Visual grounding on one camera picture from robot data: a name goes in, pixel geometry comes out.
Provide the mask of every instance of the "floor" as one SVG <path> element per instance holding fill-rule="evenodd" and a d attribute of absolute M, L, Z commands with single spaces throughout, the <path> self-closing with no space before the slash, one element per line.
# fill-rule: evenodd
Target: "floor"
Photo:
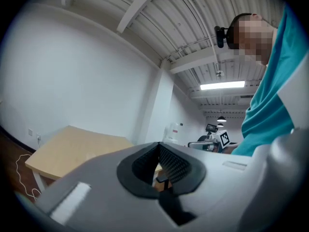
<path fill-rule="evenodd" d="M 29 154 L 32 155 L 30 152 L 26 151 L 25 149 L 21 148 L 14 142 L 12 142 L 9 138 L 7 138 L 4 134 L 0 132 L 0 156 L 1 160 L 3 161 L 3 165 L 6 171 L 7 176 L 9 177 L 9 180 L 11 182 L 11 188 L 13 191 L 18 191 L 22 193 L 24 196 L 28 197 L 32 202 L 34 202 L 34 198 L 28 196 L 26 194 L 25 188 L 19 183 L 19 176 L 16 172 L 16 161 L 18 160 L 20 155 Z M 25 185 L 27 189 L 27 193 L 32 195 L 31 190 L 33 188 L 36 188 L 39 190 L 36 181 L 34 179 L 32 170 L 27 168 L 25 166 L 25 161 L 30 156 L 22 156 L 20 160 L 18 161 L 18 172 L 21 175 L 21 182 Z M 54 182 L 54 180 L 44 178 L 47 185 L 50 185 Z M 164 189 L 164 183 L 157 183 L 155 184 L 155 188 L 158 191 L 163 191 Z M 35 190 L 34 196 L 38 197 L 40 194 L 36 192 Z"/>

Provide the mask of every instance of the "teal shirt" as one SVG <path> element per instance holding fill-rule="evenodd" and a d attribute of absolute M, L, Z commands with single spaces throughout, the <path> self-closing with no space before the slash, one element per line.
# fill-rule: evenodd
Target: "teal shirt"
<path fill-rule="evenodd" d="M 308 49 L 305 31 L 286 6 L 264 78 L 241 126 L 244 140 L 232 152 L 233 155 L 252 156 L 256 147 L 270 144 L 276 137 L 289 134 L 294 128 L 277 92 L 298 67 Z"/>

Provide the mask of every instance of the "white pillar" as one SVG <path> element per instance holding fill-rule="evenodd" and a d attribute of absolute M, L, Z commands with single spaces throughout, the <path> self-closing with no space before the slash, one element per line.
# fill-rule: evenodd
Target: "white pillar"
<path fill-rule="evenodd" d="M 170 73 L 170 62 L 164 59 L 148 99 L 138 139 L 139 145 L 163 140 L 173 86 L 174 76 Z"/>

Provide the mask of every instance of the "ear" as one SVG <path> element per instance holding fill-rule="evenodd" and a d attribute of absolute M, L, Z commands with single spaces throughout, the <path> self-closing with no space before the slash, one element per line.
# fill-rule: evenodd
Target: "ear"
<path fill-rule="evenodd" d="M 263 18 L 262 18 L 262 16 L 261 15 L 259 15 L 259 14 L 252 14 L 251 15 L 251 17 L 254 19 L 254 20 L 259 20 L 259 21 L 261 21 L 261 20 L 263 20 Z"/>

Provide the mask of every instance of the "man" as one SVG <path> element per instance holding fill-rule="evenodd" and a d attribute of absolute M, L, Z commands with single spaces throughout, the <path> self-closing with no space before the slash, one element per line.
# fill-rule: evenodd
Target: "man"
<path fill-rule="evenodd" d="M 294 128 L 277 95 L 309 49 L 307 35 L 293 11 L 286 6 L 278 29 L 258 14 L 240 14 L 226 33 L 231 49 L 242 49 L 267 69 L 246 111 L 241 126 L 244 140 L 224 153 L 252 156 L 259 145 L 270 144 Z"/>

